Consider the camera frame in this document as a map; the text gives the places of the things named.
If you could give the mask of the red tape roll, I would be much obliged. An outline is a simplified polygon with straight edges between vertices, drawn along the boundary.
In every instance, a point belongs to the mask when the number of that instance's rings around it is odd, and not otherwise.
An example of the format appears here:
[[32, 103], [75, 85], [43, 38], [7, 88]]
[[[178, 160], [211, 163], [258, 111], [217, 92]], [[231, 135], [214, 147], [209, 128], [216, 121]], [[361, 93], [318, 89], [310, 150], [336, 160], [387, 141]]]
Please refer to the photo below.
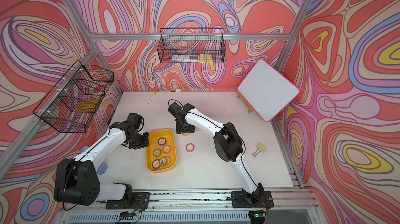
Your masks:
[[169, 146], [169, 145], [164, 146], [164, 147], [162, 148], [162, 152], [163, 152], [164, 154], [169, 154], [169, 153], [171, 152], [171, 146]]
[[195, 146], [194, 146], [192, 143], [188, 143], [188, 144], [185, 146], [185, 150], [186, 150], [188, 153], [192, 153], [192, 152], [195, 150]]

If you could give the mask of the yellow plastic storage box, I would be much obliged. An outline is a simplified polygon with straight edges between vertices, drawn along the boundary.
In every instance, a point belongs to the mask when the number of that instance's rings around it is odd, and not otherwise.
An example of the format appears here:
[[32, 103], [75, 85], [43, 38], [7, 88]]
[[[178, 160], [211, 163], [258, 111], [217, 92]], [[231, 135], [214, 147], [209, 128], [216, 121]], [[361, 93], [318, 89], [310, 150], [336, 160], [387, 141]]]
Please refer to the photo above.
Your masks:
[[149, 133], [149, 146], [146, 148], [146, 167], [152, 173], [161, 173], [175, 168], [177, 152], [174, 133], [161, 129]]

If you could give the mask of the purple tape roll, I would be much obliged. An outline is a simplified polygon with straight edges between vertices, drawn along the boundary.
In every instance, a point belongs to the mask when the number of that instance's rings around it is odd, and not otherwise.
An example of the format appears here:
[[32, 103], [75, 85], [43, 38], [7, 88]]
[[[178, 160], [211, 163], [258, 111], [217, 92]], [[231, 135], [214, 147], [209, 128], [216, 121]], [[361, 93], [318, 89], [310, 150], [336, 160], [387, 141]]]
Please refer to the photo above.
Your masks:
[[165, 146], [167, 143], [167, 140], [165, 138], [160, 138], [160, 139], [158, 139], [157, 143], [159, 146]]
[[160, 167], [161, 167], [160, 160], [159, 160], [159, 159], [155, 159], [155, 160], [152, 162], [151, 165], [152, 165], [152, 168], [155, 169], [155, 170], [160, 169]]

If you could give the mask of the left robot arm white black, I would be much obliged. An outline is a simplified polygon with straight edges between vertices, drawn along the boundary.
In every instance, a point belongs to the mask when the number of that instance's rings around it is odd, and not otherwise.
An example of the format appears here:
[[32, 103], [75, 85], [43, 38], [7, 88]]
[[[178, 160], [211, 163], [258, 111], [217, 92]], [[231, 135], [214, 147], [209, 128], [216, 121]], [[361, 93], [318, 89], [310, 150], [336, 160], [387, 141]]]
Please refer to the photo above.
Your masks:
[[102, 184], [98, 170], [117, 148], [142, 149], [149, 146], [149, 134], [143, 133], [144, 121], [114, 123], [93, 145], [73, 159], [63, 159], [56, 167], [54, 200], [64, 204], [89, 206], [94, 202], [133, 202], [132, 186], [113, 182]]

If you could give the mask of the orange tape roll top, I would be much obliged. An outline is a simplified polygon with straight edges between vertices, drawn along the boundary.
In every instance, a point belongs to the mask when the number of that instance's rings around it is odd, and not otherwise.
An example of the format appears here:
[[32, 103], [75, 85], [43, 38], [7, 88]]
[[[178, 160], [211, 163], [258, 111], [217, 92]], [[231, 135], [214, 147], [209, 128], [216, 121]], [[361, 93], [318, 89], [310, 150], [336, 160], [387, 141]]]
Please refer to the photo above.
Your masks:
[[170, 164], [170, 162], [171, 162], [170, 157], [169, 157], [169, 156], [166, 156], [165, 159], [166, 159], [166, 164], [167, 164], [167, 165]]

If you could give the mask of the yellow-green tape roll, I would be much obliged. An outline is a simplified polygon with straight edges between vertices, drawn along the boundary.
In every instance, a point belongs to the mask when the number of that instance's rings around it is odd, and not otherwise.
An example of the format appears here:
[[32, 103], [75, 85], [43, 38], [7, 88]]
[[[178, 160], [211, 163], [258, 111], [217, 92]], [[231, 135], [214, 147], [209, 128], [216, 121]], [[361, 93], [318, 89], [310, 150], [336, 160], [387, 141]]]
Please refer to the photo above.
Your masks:
[[161, 166], [165, 166], [165, 165], [166, 165], [166, 159], [165, 159], [165, 157], [161, 158], [160, 161], [159, 161], [159, 163], [160, 163]]
[[156, 150], [153, 152], [153, 156], [156, 157], [156, 158], [161, 157], [161, 155], [162, 155], [161, 149], [156, 149]]

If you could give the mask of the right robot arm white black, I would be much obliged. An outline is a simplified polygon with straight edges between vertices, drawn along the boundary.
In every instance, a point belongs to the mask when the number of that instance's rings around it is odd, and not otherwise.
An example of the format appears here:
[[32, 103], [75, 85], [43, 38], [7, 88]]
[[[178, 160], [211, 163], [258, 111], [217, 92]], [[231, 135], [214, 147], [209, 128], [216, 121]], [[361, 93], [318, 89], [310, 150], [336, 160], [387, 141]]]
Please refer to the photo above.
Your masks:
[[245, 160], [245, 143], [232, 123], [217, 122], [191, 104], [172, 103], [168, 112], [175, 118], [177, 134], [194, 133], [196, 128], [208, 133], [213, 138], [217, 155], [232, 166], [242, 183], [242, 190], [232, 191], [227, 198], [232, 207], [262, 207], [266, 210], [273, 207], [272, 197], [267, 195]]

